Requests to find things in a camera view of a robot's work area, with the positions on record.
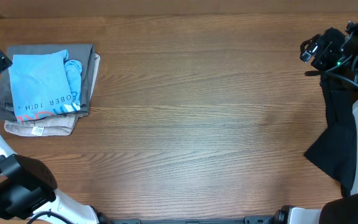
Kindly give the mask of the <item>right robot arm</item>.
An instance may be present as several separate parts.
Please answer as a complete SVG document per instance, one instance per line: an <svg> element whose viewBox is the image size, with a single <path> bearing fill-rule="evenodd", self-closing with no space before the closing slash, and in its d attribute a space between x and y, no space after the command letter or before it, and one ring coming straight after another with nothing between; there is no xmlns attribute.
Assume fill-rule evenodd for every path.
<svg viewBox="0 0 358 224"><path fill-rule="evenodd" d="M305 157L341 185L340 199L321 209L285 205L276 214L246 223L358 223L358 23L330 28L304 41L300 59L313 66L326 104L327 128Z"/></svg>

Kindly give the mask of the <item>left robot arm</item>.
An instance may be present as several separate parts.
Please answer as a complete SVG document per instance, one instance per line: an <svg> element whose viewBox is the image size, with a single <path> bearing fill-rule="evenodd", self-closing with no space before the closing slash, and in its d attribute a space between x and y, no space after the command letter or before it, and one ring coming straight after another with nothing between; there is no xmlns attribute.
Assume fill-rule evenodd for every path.
<svg viewBox="0 0 358 224"><path fill-rule="evenodd" d="M100 57L91 44L0 49L0 120L18 136L69 135L88 115ZM0 135L0 218L32 223L108 223L59 190L40 160L16 153Z"/></svg>

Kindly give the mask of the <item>light blue printed t-shirt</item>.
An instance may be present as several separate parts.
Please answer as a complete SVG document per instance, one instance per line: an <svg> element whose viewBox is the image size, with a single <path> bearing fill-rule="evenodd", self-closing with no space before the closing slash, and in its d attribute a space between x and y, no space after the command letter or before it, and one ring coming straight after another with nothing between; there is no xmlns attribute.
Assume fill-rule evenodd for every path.
<svg viewBox="0 0 358 224"><path fill-rule="evenodd" d="M15 55L9 68L14 114L34 121L81 109L82 63L67 50L46 55Z"/></svg>

